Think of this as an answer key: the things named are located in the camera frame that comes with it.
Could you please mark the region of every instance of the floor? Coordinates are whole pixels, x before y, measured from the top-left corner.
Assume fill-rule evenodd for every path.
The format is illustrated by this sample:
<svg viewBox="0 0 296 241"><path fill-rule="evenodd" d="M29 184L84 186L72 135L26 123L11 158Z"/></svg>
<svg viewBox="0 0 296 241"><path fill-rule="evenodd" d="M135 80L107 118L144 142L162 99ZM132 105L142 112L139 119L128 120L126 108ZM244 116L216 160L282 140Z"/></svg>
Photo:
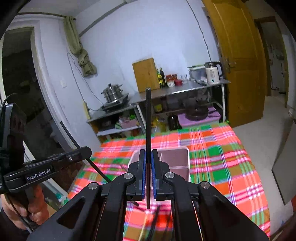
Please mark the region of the floor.
<svg viewBox="0 0 296 241"><path fill-rule="evenodd" d="M265 98L260 120L234 128L261 178L270 212L271 234L293 214L291 202L283 204L271 172L291 124L288 109L284 107L284 95L273 93Z"/></svg>

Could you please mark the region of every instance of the silver screw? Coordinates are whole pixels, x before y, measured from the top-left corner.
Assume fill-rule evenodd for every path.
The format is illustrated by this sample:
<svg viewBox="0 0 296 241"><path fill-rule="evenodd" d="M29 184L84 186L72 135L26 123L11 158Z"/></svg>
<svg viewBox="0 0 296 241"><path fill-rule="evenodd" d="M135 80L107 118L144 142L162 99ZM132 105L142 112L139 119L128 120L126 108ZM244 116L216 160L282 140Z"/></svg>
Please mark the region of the silver screw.
<svg viewBox="0 0 296 241"><path fill-rule="evenodd" d="M175 174L173 174L172 172L167 172L167 173L165 174L165 176L166 176L167 178L173 178L173 177L175 176Z"/></svg>
<svg viewBox="0 0 296 241"><path fill-rule="evenodd" d="M89 184L89 189L91 189L91 190L94 190L94 189L96 189L98 187L98 184L97 183L90 183Z"/></svg>
<svg viewBox="0 0 296 241"><path fill-rule="evenodd" d="M131 179L131 178L133 177L133 174L127 172L126 174L123 175L123 177L124 177L125 179Z"/></svg>
<svg viewBox="0 0 296 241"><path fill-rule="evenodd" d="M200 185L204 189L208 189L210 187L210 184L208 182L202 182Z"/></svg>

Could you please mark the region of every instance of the tied curtain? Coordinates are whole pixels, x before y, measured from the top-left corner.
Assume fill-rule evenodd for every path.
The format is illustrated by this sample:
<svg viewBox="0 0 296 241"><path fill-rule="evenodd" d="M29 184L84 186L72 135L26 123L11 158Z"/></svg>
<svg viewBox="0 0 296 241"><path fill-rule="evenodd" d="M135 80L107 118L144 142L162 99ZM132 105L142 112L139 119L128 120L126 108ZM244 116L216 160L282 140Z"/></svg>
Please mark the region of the tied curtain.
<svg viewBox="0 0 296 241"><path fill-rule="evenodd" d="M72 16L65 17L64 28L69 48L72 54L78 58L78 63L82 68L83 76L86 77L96 74L96 67L89 61L89 54L81 44L74 18Z"/></svg>

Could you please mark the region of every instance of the plaid tablecloth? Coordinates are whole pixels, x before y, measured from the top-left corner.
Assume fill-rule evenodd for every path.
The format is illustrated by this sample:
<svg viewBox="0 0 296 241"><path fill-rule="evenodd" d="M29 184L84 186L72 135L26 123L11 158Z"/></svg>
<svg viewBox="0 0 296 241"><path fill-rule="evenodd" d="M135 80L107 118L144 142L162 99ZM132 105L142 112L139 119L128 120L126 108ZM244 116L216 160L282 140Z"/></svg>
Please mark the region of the plaid tablecloth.
<svg viewBox="0 0 296 241"><path fill-rule="evenodd" d="M101 145L99 152L93 154L92 160L113 180L127 171L133 152L144 149L145 145L144 136L108 141ZM152 149L177 146L189 148L192 182L210 182L270 236L269 209L261 180L228 124L188 128L152 137ZM105 183L91 166L85 166L77 175L68 197L72 198L93 181ZM173 226L170 202L152 201L150 210L146 210L146 201L139 203L140 207L136 207L128 202L124 240L146 240L157 206L160 206L160 210L153 240L170 240Z"/></svg>

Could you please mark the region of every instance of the kettle handle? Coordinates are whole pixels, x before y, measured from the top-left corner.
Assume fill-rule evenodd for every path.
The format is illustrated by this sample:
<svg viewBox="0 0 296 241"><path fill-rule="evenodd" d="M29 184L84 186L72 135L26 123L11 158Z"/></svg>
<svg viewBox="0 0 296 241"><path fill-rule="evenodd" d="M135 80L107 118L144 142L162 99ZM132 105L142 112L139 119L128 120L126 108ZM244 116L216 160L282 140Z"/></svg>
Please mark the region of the kettle handle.
<svg viewBox="0 0 296 241"><path fill-rule="evenodd" d="M221 78L224 75L224 70L223 70L223 66L222 66L221 62L213 62L213 63L215 63L217 65L220 65L220 67L221 67L221 74L219 75L219 77Z"/></svg>

